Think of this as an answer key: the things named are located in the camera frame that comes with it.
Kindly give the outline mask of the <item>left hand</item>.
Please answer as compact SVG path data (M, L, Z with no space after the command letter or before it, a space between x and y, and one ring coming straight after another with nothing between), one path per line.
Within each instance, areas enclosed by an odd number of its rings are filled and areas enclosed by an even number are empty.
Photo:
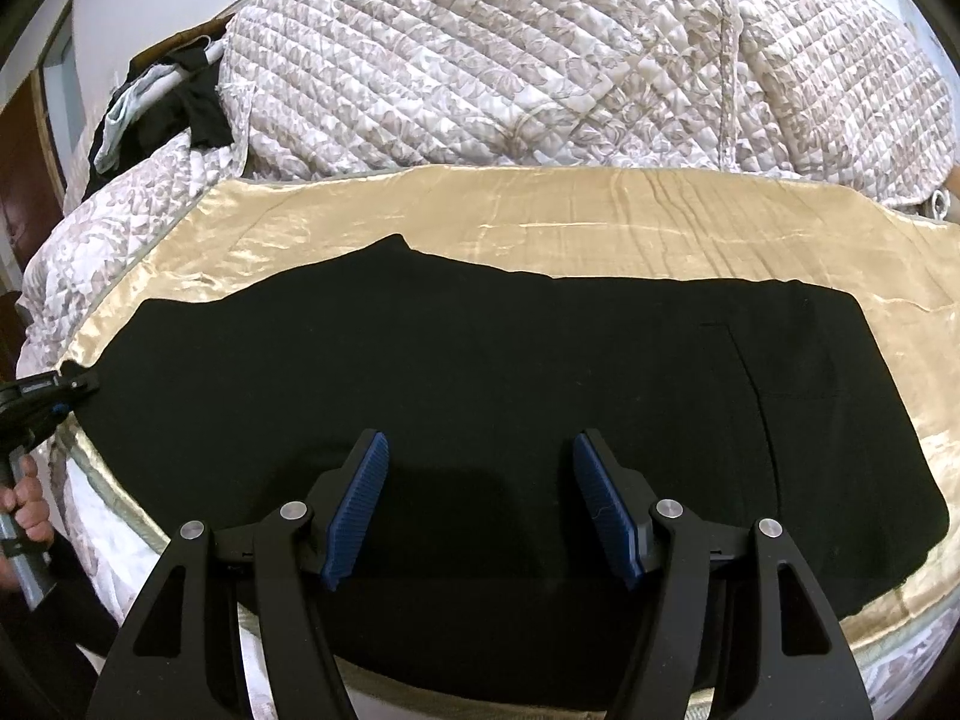
M50 522L50 507L44 499L37 463L25 454L14 466L20 479L13 488L2 486L2 512L13 515L14 522L25 530L26 538L41 550L48 550L55 541L55 530Z

